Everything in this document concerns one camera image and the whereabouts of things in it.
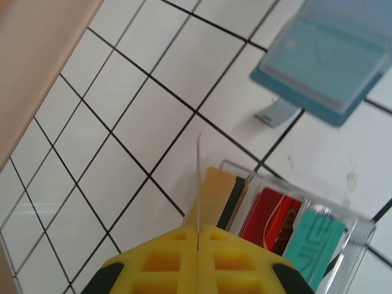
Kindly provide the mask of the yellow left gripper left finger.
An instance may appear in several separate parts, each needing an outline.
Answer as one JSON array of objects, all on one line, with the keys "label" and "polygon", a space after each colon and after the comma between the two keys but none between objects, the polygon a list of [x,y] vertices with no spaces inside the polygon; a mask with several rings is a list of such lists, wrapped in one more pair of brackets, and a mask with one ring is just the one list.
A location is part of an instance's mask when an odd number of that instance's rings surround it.
[{"label": "yellow left gripper left finger", "polygon": [[186,225],[108,259],[82,293],[198,293],[198,234]]}]

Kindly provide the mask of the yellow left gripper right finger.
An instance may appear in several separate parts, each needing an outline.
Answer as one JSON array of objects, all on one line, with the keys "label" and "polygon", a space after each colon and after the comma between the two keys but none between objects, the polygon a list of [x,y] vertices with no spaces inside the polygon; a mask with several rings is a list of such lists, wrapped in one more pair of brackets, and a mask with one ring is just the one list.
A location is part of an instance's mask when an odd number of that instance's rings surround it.
[{"label": "yellow left gripper right finger", "polygon": [[314,293],[294,264],[212,225],[198,237],[199,293]]}]

